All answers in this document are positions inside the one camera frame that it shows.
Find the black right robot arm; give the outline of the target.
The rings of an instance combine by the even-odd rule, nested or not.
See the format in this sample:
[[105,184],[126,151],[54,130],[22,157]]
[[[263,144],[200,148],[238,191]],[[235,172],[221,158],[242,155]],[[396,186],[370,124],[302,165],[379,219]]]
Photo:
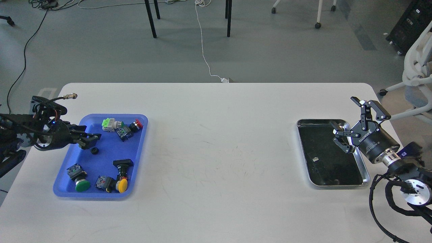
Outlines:
[[333,141],[345,153],[354,153],[357,149],[373,163],[387,166],[386,173],[377,174],[370,186],[369,209],[378,227],[394,242],[404,240],[390,233],[377,220],[373,209],[373,196],[377,184],[386,179],[385,197],[389,206],[405,216],[422,217],[431,223],[431,170],[423,165],[421,147],[412,142],[401,152],[400,145],[381,127],[381,123],[390,120],[391,115],[375,100],[364,101],[357,97],[351,100],[360,107],[360,120],[351,129],[331,122],[334,129]]

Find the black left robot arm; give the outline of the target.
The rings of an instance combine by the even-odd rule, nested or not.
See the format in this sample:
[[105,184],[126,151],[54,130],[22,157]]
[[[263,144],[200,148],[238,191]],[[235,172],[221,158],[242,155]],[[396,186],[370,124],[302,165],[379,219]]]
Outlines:
[[29,114],[1,114],[1,176],[24,160],[24,147],[50,151],[69,144],[78,144],[83,150],[96,146],[101,134],[87,133],[86,126],[60,118],[67,109],[56,101],[76,98],[75,93],[54,99],[33,96]]

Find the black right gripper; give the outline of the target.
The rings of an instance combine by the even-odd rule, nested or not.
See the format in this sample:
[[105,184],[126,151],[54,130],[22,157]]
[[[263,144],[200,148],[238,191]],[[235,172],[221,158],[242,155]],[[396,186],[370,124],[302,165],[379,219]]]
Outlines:
[[[378,157],[383,152],[397,152],[401,145],[380,126],[380,123],[392,118],[390,113],[378,101],[361,101],[357,97],[350,99],[360,107],[360,120],[351,129],[352,132],[345,131],[333,120],[329,121],[335,131],[334,143],[346,154],[354,153],[357,147],[373,164],[380,162]],[[352,145],[344,142],[342,137],[350,137]]]

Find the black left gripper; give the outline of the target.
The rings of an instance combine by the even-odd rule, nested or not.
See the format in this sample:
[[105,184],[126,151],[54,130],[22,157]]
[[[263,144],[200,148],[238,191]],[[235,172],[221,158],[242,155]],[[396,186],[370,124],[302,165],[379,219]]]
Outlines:
[[58,120],[52,127],[51,149],[60,149],[69,144],[78,144],[79,148],[88,150],[96,146],[102,134],[85,133],[87,126],[71,124],[68,121]]

